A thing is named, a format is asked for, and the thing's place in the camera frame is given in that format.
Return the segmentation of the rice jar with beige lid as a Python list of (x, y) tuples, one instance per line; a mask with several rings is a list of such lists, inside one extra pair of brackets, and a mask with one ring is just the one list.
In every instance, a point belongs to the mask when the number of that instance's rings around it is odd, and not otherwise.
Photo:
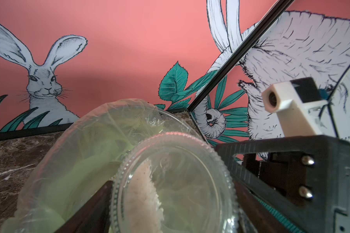
[(112, 186), (114, 233), (235, 233), (238, 203), (216, 151), (180, 132), (140, 142), (124, 158)]

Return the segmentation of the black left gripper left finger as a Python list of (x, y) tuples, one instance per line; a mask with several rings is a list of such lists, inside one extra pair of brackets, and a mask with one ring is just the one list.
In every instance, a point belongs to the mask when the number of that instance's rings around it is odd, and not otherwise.
[(57, 233), (108, 233), (113, 181), (104, 185), (58, 230)]

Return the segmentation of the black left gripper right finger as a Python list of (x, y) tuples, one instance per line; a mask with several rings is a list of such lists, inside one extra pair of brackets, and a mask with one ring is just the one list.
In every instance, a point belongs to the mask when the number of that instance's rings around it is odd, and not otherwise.
[(233, 181), (238, 203), (259, 233), (289, 233), (238, 181)]

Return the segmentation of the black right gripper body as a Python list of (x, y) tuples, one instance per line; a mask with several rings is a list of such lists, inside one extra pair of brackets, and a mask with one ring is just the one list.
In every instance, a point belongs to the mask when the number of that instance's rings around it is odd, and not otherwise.
[[(233, 181), (290, 233), (350, 233), (350, 142), (297, 136), (219, 144), (215, 151)], [(239, 232), (258, 233), (239, 211)]]

